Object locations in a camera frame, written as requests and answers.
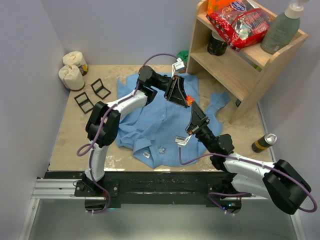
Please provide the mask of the blue button shirt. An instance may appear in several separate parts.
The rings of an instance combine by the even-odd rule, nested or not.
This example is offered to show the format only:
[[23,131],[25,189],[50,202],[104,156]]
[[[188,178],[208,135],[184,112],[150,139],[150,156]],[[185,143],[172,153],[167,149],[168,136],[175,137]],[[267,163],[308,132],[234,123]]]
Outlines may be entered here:
[[[195,98],[199,103],[199,79],[187,73],[180,74],[184,78],[184,89],[187,95]],[[118,98],[125,97],[136,87],[138,74],[126,77],[126,84],[117,81]],[[191,118],[191,107],[184,108],[171,103],[164,98],[164,92],[157,90],[154,100],[143,108],[138,108],[120,120],[116,137],[118,147],[131,149],[133,156],[152,169],[164,165],[169,167],[181,166],[179,149],[175,142],[176,136],[187,137],[185,129]],[[210,94],[210,101],[205,110],[210,123],[208,127],[215,136],[220,135],[223,124],[216,119],[219,109],[226,106],[231,98],[227,92]],[[160,154],[158,148],[166,148]],[[192,136],[186,146],[182,147],[182,161],[203,155],[207,149]]]

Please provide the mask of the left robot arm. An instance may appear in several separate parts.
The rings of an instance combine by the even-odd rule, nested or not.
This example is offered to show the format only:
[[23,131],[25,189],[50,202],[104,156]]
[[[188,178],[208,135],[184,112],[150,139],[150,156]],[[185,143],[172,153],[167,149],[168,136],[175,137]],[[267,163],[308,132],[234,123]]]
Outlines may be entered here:
[[150,104],[157,90],[164,92],[164,99],[178,106],[188,108],[187,95],[184,89],[184,78],[178,76],[185,68],[184,62],[172,64],[171,76],[156,73],[150,66],[144,65],[138,71],[135,89],[126,96],[109,103],[99,101],[93,107],[85,131],[90,143],[83,153],[81,147],[77,155],[90,153],[88,167],[84,174],[89,181],[86,191],[92,196],[99,196],[104,190],[100,181],[104,175],[104,164],[109,145],[116,139],[120,120],[136,109]]

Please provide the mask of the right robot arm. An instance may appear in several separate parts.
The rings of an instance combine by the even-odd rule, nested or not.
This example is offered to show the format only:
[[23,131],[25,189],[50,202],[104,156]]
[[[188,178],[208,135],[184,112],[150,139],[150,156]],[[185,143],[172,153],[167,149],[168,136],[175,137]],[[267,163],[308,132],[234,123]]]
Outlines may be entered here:
[[205,112],[193,102],[190,122],[185,130],[204,145],[217,170],[233,175],[222,185],[227,196],[253,194],[264,197],[289,215],[297,210],[313,213],[318,209],[310,185],[289,162],[283,159],[264,162],[244,157],[234,152],[232,137],[229,134],[215,136],[209,122]]

